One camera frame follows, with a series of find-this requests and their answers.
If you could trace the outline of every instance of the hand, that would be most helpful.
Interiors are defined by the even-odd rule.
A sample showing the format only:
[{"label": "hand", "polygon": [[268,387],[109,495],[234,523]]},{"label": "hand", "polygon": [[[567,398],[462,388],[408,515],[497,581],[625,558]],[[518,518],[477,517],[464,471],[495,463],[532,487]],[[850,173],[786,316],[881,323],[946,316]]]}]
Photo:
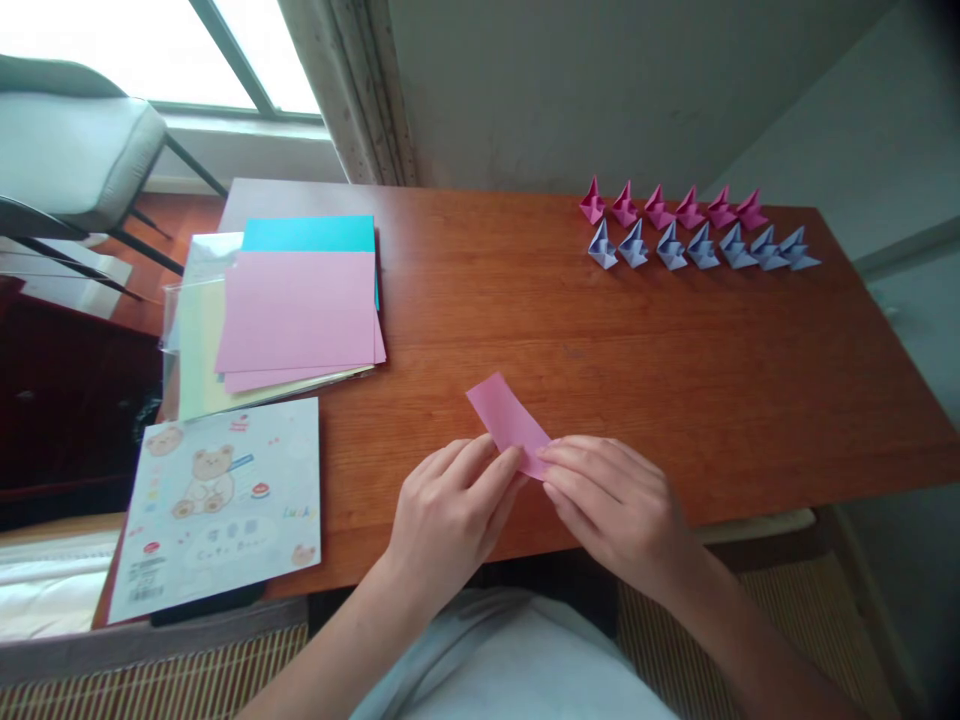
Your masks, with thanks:
[{"label": "hand", "polygon": [[400,489],[381,561],[398,582],[415,586],[431,618],[493,550],[527,480],[517,474],[520,448],[490,462],[495,450],[489,435],[454,440],[421,462]]},{"label": "hand", "polygon": [[539,455],[552,464],[544,492],[587,552],[661,605],[679,599],[706,551],[663,471],[619,440],[584,435],[554,440]]}]

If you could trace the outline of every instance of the gray chair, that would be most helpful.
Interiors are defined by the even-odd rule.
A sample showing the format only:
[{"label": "gray chair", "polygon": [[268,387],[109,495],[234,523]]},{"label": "gray chair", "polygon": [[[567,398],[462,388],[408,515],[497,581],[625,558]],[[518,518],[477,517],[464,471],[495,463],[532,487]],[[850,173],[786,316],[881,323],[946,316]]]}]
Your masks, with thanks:
[{"label": "gray chair", "polygon": [[121,291],[36,238],[107,233],[183,275],[180,263],[123,229],[133,215],[170,239],[134,207],[164,146],[226,197],[146,100],[83,65],[0,55],[0,235]]}]

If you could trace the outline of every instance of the metal chair leg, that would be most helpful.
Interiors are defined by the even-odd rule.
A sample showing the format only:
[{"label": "metal chair leg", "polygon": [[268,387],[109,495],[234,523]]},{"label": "metal chair leg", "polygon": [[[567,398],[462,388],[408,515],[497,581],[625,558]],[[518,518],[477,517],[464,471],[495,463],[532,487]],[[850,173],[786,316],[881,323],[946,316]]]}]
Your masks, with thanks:
[{"label": "metal chair leg", "polygon": [[151,220],[149,217],[147,217],[144,213],[140,212],[136,208],[130,208],[130,214],[133,215],[137,220],[142,222],[144,225],[149,225],[150,227],[152,227],[158,233],[163,235],[167,240],[173,240],[173,235],[170,235],[169,233],[165,233],[163,230],[161,230],[157,226],[157,224],[153,220]]},{"label": "metal chair leg", "polygon": [[218,183],[217,179],[213,177],[213,175],[208,173],[206,168],[203,167],[203,165],[201,165],[196,160],[194,160],[193,155],[188,153],[186,149],[183,147],[183,145],[181,145],[176,140],[174,140],[173,137],[170,135],[170,133],[167,133],[166,140],[167,140],[167,145],[170,147],[170,149],[173,150],[180,157],[181,160],[183,160],[187,165],[189,165],[190,169],[193,170],[197,175],[199,175],[203,179],[203,181],[207,183],[207,185],[209,185],[214,190],[216,190],[218,195],[222,197],[227,196],[227,189],[223,185]]},{"label": "metal chair leg", "polygon": [[54,250],[52,247],[40,242],[39,240],[35,240],[34,238],[28,238],[28,237],[13,237],[13,236],[11,236],[10,239],[13,240],[15,243],[19,243],[20,245],[23,245],[28,250],[33,250],[33,252],[37,253],[38,255],[43,255],[44,257],[48,257],[54,262],[59,263],[66,268],[70,268],[74,272],[78,272],[81,275],[84,275],[85,277],[90,278],[91,280],[96,280],[101,285],[106,285],[111,290],[116,290],[117,292],[123,293],[124,295],[129,295],[135,300],[146,300],[146,298],[143,297],[142,295],[138,295],[137,293],[131,290],[127,290],[123,285],[118,283],[109,275],[105,275],[104,273],[92,267],[87,267],[83,263],[78,263],[69,255],[62,253],[59,250]]},{"label": "metal chair leg", "polygon": [[135,238],[126,230],[115,228],[113,230],[108,230],[107,234],[110,235],[111,237],[115,237],[124,245],[126,245],[129,248],[132,248],[133,250],[136,250],[141,255],[145,255],[146,257],[150,258],[158,265],[162,265],[167,270],[170,270],[176,273],[177,275],[180,275],[181,277],[183,277],[183,265],[178,263],[173,258],[167,255],[164,255],[162,252],[148,245],[143,240],[140,240],[139,238]]}]

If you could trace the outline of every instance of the wooden desk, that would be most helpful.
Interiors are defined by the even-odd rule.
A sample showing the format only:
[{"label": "wooden desk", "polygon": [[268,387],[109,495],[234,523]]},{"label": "wooden desk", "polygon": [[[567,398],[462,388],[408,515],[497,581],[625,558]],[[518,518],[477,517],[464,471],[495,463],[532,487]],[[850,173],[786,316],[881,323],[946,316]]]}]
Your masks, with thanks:
[{"label": "wooden desk", "polygon": [[[695,525],[960,476],[956,433],[816,210],[766,208],[777,239],[806,225],[823,265],[800,273],[671,273],[652,253],[605,272],[578,200],[234,183],[221,231],[372,213],[379,242],[388,362],[317,393],[323,562],[268,597],[358,582],[407,473],[483,432],[464,393],[497,370],[551,436],[617,437],[663,467]],[[659,234],[643,236],[653,248]],[[575,544],[531,483],[492,557]]]}]

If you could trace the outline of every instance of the pink paper strip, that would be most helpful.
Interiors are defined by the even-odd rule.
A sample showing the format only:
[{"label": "pink paper strip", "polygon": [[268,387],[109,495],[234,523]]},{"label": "pink paper strip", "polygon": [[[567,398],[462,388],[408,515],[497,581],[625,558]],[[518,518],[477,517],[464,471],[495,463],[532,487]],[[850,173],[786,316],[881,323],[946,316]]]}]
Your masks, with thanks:
[{"label": "pink paper strip", "polygon": [[371,365],[373,253],[240,253],[217,372]]},{"label": "pink paper strip", "polygon": [[513,445],[523,446],[520,472],[543,480],[549,467],[537,457],[537,450],[550,442],[550,436],[517,400],[503,375],[495,373],[475,388],[467,391],[467,398],[477,411],[487,431],[493,436],[500,452]]},{"label": "pink paper strip", "polygon": [[[387,351],[383,346],[383,333],[380,330],[380,323],[376,323],[375,336],[373,344],[373,363],[378,365],[387,360]],[[358,365],[324,365],[312,368],[292,368],[290,370],[247,370],[243,372],[225,373],[223,377],[224,389],[228,393],[246,392],[248,390],[257,390],[271,385],[282,385],[283,383],[296,382],[297,380],[308,380],[321,375],[333,375],[334,373],[353,370]]]}]

